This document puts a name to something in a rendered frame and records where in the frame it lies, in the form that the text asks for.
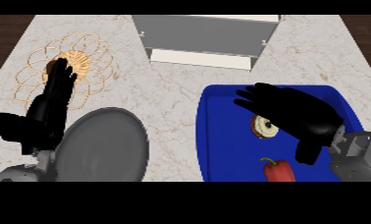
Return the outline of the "red bell pepper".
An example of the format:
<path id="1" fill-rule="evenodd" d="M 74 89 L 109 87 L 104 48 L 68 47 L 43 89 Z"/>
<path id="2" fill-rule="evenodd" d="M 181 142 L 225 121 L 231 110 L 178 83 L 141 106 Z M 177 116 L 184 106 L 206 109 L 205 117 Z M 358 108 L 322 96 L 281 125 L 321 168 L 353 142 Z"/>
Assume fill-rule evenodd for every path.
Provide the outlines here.
<path id="1" fill-rule="evenodd" d="M 268 157 L 261 158 L 265 161 L 263 174 L 268 182 L 294 182 L 294 172 L 290 163 L 286 160 L 272 160 Z"/>

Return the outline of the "grey white tiered shelf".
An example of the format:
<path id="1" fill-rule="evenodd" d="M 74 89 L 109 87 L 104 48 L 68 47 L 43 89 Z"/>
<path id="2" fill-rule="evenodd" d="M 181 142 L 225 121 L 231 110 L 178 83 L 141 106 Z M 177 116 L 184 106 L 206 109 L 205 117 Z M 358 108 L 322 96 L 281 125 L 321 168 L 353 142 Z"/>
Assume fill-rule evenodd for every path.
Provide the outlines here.
<path id="1" fill-rule="evenodd" d="M 150 62 L 250 71 L 280 15 L 132 15 Z"/>

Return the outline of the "tan woven flower placemat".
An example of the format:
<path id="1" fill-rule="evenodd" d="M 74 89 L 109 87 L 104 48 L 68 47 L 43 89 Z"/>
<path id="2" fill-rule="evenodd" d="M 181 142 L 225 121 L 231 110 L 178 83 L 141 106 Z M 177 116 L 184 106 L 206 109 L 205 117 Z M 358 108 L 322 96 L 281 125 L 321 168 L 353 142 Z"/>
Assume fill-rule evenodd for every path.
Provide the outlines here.
<path id="1" fill-rule="evenodd" d="M 25 59 L 25 66 L 15 74 L 12 101 L 28 110 L 31 102 L 47 85 L 50 69 L 59 58 L 77 74 L 68 109 L 84 107 L 88 98 L 104 89 L 113 76 L 113 55 L 109 43 L 97 33 L 74 31 L 34 49 Z"/>

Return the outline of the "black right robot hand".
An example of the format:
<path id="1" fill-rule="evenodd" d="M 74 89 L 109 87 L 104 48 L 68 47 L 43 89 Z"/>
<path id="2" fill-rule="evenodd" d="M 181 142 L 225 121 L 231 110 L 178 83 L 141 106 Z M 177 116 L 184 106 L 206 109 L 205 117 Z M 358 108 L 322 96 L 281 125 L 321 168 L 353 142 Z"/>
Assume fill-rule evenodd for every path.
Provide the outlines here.
<path id="1" fill-rule="evenodd" d="M 233 103 L 297 139 L 296 161 L 314 165 L 343 126 L 333 107 L 308 93 L 266 83 L 247 86 L 236 94 Z"/>

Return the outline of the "grey round plate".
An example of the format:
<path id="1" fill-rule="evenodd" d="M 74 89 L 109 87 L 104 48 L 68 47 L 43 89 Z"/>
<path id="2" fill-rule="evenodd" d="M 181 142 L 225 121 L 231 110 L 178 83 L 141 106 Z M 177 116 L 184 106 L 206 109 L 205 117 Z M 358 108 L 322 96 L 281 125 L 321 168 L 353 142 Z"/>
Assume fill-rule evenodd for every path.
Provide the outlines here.
<path id="1" fill-rule="evenodd" d="M 124 108 L 87 113 L 69 126 L 54 152 L 59 182 L 140 182 L 149 160 L 143 123 Z"/>

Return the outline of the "blue tray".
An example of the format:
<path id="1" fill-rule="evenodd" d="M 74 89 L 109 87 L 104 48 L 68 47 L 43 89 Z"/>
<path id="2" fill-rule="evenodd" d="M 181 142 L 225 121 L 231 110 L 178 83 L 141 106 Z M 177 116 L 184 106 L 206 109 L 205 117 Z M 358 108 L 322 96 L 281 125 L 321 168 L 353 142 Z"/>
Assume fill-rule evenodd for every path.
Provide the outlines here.
<path id="1" fill-rule="evenodd" d="M 297 182 L 337 182 L 340 179 L 330 170 L 330 146 L 322 147 L 316 163 L 306 165 L 296 161 L 297 139 L 278 129 L 274 138 L 263 140 L 250 129 L 249 110 L 233 101 L 236 92 L 250 85 L 213 84 L 203 90 L 197 120 L 196 142 L 203 179 L 208 182 L 263 181 L 265 161 L 286 160 L 293 168 Z M 364 132 L 356 114 L 339 93 L 328 85 L 275 85 L 290 87 L 321 99 L 343 119 L 344 132 Z"/>

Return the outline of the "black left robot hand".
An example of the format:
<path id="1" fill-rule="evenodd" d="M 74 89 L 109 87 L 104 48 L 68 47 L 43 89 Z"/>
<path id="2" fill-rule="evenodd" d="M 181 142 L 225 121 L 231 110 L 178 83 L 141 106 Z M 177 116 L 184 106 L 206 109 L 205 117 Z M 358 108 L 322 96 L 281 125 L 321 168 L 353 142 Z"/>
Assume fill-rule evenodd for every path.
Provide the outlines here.
<path id="1" fill-rule="evenodd" d="M 72 67 L 59 58 L 47 75 L 44 92 L 35 97 L 26 115 L 0 113 L 0 138 L 21 144 L 24 155 L 54 150 L 62 141 L 75 80 Z"/>

